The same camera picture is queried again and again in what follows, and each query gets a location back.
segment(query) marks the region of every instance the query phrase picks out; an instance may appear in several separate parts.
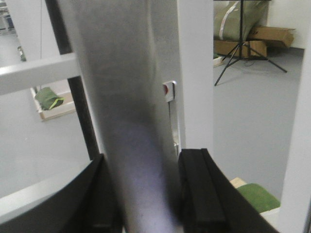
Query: metal pole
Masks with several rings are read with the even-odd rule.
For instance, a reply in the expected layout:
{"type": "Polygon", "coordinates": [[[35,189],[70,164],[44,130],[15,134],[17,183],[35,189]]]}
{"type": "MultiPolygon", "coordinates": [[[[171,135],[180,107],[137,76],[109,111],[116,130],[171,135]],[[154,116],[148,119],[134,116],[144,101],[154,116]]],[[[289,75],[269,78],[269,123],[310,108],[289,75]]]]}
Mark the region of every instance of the metal pole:
{"type": "Polygon", "coordinates": [[[272,61],[271,59],[267,58],[266,56],[262,55],[261,53],[259,53],[258,51],[256,51],[255,49],[253,49],[252,47],[250,47],[250,45],[244,44],[244,46],[246,46],[247,48],[249,48],[251,51],[257,53],[260,57],[266,59],[268,62],[270,62],[271,64],[275,65],[277,68],[279,68],[280,70],[282,70],[284,73],[287,73],[287,70],[280,67],[277,63],[275,63],[274,61],[272,61]]]}
{"type": "Polygon", "coordinates": [[[240,41],[239,41],[239,59],[242,59],[242,49],[243,49],[243,12],[244,12],[244,0],[240,0],[240,41]]]}
{"type": "Polygon", "coordinates": [[[231,66],[233,63],[236,63],[236,62],[238,62],[238,61],[240,60],[240,58],[238,58],[238,59],[235,60],[233,63],[231,63],[231,61],[232,61],[234,55],[237,53],[237,50],[238,50],[240,47],[239,47],[239,45],[236,45],[236,47],[234,47],[234,48],[235,48],[234,53],[231,54],[230,60],[228,61],[227,65],[224,67],[222,73],[219,75],[219,77],[218,77],[217,81],[215,82],[214,86],[217,86],[217,84],[218,84],[219,80],[222,78],[222,76],[223,76],[225,70],[226,70],[229,66],[231,66]]]}
{"type": "Polygon", "coordinates": [[[177,157],[156,68],[150,1],[58,3],[127,232],[182,231],[177,157]]]}

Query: green cushion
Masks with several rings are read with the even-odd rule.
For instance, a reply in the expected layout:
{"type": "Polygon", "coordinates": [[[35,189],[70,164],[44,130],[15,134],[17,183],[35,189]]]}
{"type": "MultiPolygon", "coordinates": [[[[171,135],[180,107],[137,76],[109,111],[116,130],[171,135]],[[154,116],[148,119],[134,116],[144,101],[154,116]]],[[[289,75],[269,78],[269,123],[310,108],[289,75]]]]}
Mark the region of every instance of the green cushion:
{"type": "Polygon", "coordinates": [[[61,105],[65,98],[56,95],[49,87],[44,87],[37,92],[35,99],[39,101],[42,110],[50,110],[61,105]]]}
{"type": "Polygon", "coordinates": [[[278,199],[256,183],[243,185],[237,190],[259,213],[278,208],[281,205],[278,199]]]}

